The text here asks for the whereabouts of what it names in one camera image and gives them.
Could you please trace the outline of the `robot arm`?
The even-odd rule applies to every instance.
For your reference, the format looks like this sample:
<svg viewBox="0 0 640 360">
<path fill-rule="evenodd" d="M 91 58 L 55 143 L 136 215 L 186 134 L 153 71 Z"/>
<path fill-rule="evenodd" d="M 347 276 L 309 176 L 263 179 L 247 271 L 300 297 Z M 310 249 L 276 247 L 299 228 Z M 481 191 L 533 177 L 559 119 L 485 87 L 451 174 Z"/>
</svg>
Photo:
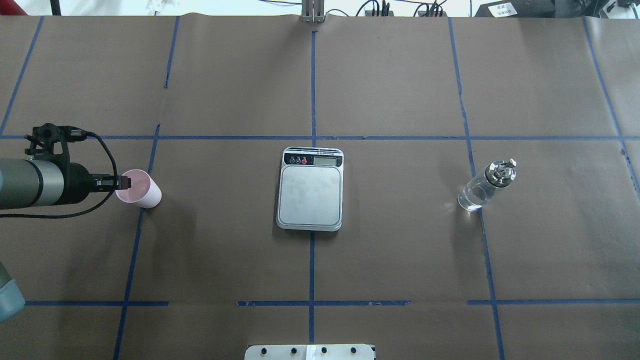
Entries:
<svg viewBox="0 0 640 360">
<path fill-rule="evenodd" d="M 0 209 L 57 207 L 83 202 L 91 193 L 129 189 L 131 180 L 115 174 L 92 174 L 75 162 L 66 170 L 52 161 L 2 158 Z"/>
</svg>

